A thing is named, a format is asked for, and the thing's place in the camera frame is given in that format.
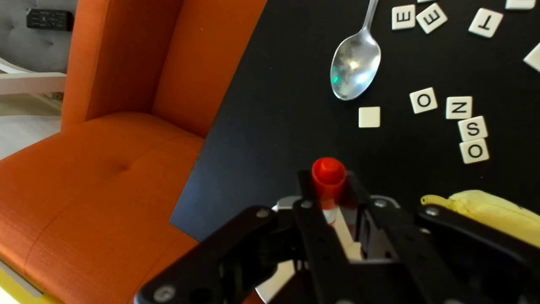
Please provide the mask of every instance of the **black surface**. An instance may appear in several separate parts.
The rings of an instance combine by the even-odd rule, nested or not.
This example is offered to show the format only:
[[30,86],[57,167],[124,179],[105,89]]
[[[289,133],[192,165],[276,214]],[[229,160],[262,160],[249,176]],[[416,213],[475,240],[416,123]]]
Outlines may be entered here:
[[[448,22],[424,35],[391,32],[381,0],[372,32],[382,61],[372,86],[352,103],[328,88],[335,46],[359,29],[365,0],[267,0],[171,223],[205,238],[242,208],[271,206],[296,192],[298,169],[338,157],[370,192],[414,208],[424,192],[485,189],[519,204],[540,196],[540,73],[522,57],[540,42],[540,8],[504,12],[492,0],[438,2]],[[492,39],[467,32],[477,8],[504,13]],[[413,115],[408,93],[433,86],[438,110]],[[456,122],[445,96],[472,95],[483,115],[489,162],[462,164]],[[355,128],[355,108],[382,106],[377,132]]]

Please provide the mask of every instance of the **spoon bowl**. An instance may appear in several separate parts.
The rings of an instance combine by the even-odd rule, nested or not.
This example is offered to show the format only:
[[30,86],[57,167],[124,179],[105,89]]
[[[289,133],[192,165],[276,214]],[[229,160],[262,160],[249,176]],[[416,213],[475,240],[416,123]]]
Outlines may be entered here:
[[345,37],[335,49],[330,62],[330,86],[335,98],[348,101],[364,93],[372,83],[381,62],[381,47],[369,27],[377,0],[369,0],[364,25]]

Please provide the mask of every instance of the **chair backrest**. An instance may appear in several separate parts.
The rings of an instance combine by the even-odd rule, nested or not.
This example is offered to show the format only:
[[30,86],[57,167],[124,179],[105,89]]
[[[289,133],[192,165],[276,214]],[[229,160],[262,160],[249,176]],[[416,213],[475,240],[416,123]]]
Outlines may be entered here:
[[183,0],[153,113],[203,137],[264,0]]
[[0,0],[0,57],[31,71],[65,71],[70,32],[26,29],[30,8],[75,10],[75,0]]

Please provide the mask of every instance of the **yellow cloth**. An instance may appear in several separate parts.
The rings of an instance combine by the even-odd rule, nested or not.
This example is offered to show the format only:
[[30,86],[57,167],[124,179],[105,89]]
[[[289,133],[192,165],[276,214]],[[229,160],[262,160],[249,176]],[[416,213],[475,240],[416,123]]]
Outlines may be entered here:
[[48,294],[31,292],[11,275],[13,270],[0,267],[0,304],[57,304]]
[[438,204],[540,248],[540,216],[483,191],[462,191],[448,199],[421,196],[421,204]]

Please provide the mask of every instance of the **red button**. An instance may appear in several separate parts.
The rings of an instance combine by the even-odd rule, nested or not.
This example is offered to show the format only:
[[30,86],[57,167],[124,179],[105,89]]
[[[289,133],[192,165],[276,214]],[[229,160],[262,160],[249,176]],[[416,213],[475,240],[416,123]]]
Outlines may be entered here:
[[337,159],[321,157],[313,162],[311,174],[321,184],[338,184],[345,177],[345,169]]
[[320,208],[333,208],[338,203],[338,196],[345,182],[345,167],[333,157],[321,157],[311,164],[310,176]]

